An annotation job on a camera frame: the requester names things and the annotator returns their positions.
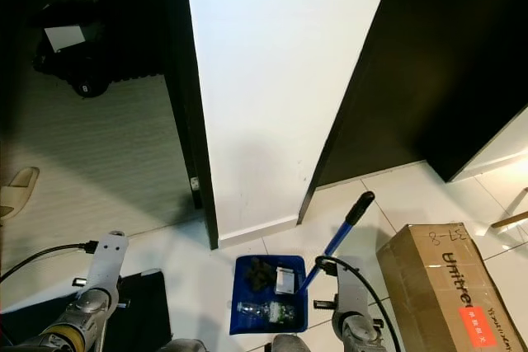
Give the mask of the blue long handled dustpan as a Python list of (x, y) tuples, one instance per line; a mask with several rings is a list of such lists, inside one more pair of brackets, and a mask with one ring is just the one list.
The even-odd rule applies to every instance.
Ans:
[[(233, 313), (231, 313), (230, 330), (231, 336), (238, 334), (266, 334), (266, 333), (298, 333), (307, 329), (307, 318), (309, 318), (309, 286), (313, 283), (319, 273), (323, 272), (328, 276), (335, 277), (337, 272), (336, 263), (327, 256), (332, 256), (338, 250), (341, 242), (347, 238), (351, 229), (359, 223), (365, 215), (366, 210), (373, 204), (375, 194), (373, 191), (366, 191), (361, 194), (346, 216), (346, 220), (341, 223), (338, 231), (333, 235), (331, 241), (325, 247), (323, 254), (312, 265), (306, 265), (306, 260), (302, 256), (291, 255), (248, 255), (241, 256), (235, 261), (233, 278)], [(297, 273), (297, 293), (276, 294), (275, 285), (272, 288), (264, 289), (260, 293), (254, 293), (244, 278), (248, 272), (249, 259), (260, 258), (276, 268), (288, 268)], [(281, 302), (291, 304), (295, 307), (297, 321), (290, 325), (272, 325), (249, 315), (238, 313), (239, 303), (270, 303)]]

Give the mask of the black floor mat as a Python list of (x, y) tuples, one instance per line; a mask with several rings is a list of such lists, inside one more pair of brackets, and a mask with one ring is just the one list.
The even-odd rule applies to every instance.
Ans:
[[(101, 352), (155, 352), (172, 340), (165, 279), (159, 269), (121, 278), (118, 292), (128, 300), (106, 326)], [(75, 295), (57, 297), (1, 315), (0, 347), (5, 349), (37, 336), (72, 302)]]

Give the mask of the beige slipper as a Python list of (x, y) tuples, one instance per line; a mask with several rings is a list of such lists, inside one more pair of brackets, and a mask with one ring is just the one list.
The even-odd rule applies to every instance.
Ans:
[(30, 200), (40, 176), (38, 167), (24, 167), (16, 173), (10, 183), (0, 187), (0, 219), (17, 216)]

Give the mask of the black wheeled base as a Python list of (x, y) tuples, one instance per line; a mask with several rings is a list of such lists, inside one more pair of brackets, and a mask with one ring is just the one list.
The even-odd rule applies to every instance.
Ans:
[[(42, 32), (31, 61), (36, 72), (60, 78), (82, 98), (96, 98), (108, 91), (120, 68), (120, 47), (97, 2), (51, 2), (34, 13), (29, 24)], [(43, 29), (71, 25), (82, 26), (86, 42), (54, 52)]]

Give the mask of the white paper sheet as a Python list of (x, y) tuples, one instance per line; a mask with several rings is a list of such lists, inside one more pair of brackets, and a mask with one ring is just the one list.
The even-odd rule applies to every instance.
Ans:
[(87, 40), (80, 25), (46, 27), (43, 32), (54, 52), (69, 46), (78, 45)]

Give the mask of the grey robot left leg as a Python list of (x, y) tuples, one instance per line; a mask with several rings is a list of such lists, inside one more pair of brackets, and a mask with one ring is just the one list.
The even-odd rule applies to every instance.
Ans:
[(174, 338), (159, 352), (209, 352), (201, 340), (196, 338)]

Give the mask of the grey robot leg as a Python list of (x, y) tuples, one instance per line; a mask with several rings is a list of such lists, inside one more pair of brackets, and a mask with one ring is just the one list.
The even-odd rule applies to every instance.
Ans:
[(266, 352), (310, 352), (310, 349), (300, 336), (278, 334), (266, 346)]
[(196, 338), (174, 338), (159, 352), (209, 352), (201, 340)]

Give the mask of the black crumpled wad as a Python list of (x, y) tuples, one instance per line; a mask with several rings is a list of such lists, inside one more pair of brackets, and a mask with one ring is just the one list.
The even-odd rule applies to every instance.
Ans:
[(278, 270), (274, 265), (257, 257), (249, 259), (249, 267), (244, 275), (248, 287), (254, 293), (274, 287)]

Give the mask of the small white carton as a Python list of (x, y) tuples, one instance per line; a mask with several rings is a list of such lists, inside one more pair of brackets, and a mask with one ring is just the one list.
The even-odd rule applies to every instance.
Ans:
[(297, 293), (297, 273), (295, 270), (288, 268), (276, 268), (276, 294), (295, 294)]

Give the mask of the clear plastic bottle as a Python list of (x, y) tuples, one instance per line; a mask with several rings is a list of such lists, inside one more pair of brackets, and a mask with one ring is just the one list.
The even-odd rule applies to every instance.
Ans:
[(297, 321), (295, 307), (281, 302), (270, 303), (239, 303), (238, 313), (263, 319), (272, 325), (290, 325)]

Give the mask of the grey robot right leg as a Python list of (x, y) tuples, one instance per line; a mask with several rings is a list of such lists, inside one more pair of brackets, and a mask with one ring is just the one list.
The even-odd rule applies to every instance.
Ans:
[(310, 349), (300, 336), (278, 334), (266, 346), (266, 352), (310, 352)]

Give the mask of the black door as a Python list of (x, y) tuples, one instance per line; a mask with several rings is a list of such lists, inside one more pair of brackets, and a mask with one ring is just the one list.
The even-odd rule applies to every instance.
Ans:
[(528, 0), (380, 0), (300, 206), (426, 162), (452, 182), (528, 110)]

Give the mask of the brown cardboard box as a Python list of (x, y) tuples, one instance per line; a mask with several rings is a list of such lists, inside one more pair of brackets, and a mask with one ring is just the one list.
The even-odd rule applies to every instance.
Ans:
[(376, 257), (407, 352), (528, 352), (464, 224), (408, 224)]

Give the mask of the light wooden stick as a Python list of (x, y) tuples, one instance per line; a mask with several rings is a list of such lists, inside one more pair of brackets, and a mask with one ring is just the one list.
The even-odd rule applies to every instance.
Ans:
[(528, 210), (509, 218), (499, 220), (497, 223), (492, 223), (491, 228), (494, 228), (494, 230), (506, 230), (506, 228), (515, 227), (518, 223), (523, 223), (525, 220), (528, 220)]

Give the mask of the black door frame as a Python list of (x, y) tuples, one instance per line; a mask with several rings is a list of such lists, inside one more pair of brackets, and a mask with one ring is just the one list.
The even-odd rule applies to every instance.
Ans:
[(162, 0), (165, 12), (166, 42), (165, 78), (172, 111), (181, 138), (188, 176), (197, 183), (192, 187), (195, 206), (203, 215), (208, 243), (219, 249), (216, 225), (214, 183), (211, 180), (209, 151), (203, 105), (199, 63), (197, 63), (195, 32), (193, 31), (190, 0)]

